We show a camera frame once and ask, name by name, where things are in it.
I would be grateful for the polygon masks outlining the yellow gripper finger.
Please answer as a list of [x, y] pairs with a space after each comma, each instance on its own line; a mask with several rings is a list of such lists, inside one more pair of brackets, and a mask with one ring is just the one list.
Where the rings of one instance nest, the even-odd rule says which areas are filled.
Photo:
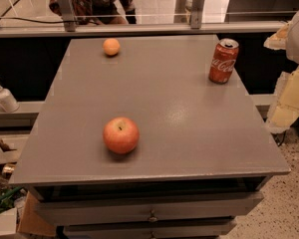
[[285, 50], [287, 48], [287, 40], [290, 23], [286, 23], [276, 33], [268, 37], [264, 42], [264, 47], [271, 50]]
[[282, 72], [265, 126], [270, 133], [282, 133], [299, 118], [299, 66], [292, 73]]

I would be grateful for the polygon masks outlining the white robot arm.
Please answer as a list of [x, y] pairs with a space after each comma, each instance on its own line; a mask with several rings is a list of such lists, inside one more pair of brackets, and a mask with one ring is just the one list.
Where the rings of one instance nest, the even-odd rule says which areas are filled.
[[290, 22], [267, 38], [264, 46], [271, 50], [285, 50], [287, 59], [298, 65], [292, 73], [282, 72], [278, 78], [265, 122], [269, 132], [282, 133], [299, 118], [299, 11]]

